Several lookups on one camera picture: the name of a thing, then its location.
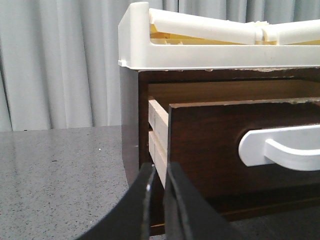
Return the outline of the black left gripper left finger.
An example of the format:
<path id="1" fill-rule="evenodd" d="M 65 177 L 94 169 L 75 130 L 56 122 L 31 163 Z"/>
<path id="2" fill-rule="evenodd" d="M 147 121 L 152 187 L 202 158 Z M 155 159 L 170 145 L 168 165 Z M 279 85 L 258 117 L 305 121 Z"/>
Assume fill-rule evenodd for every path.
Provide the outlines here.
<path id="1" fill-rule="evenodd" d="M 156 168 L 144 163 L 117 205 L 79 240 L 148 240 L 150 203 Z"/>

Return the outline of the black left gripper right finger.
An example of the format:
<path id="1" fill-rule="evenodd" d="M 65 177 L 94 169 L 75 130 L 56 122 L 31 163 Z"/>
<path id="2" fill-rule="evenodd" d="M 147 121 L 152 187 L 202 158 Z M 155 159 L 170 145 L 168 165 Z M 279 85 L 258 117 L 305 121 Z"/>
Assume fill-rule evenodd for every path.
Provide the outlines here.
<path id="1" fill-rule="evenodd" d="M 208 204 L 177 162 L 167 166 L 164 219 L 168 240 L 246 238 Z"/>

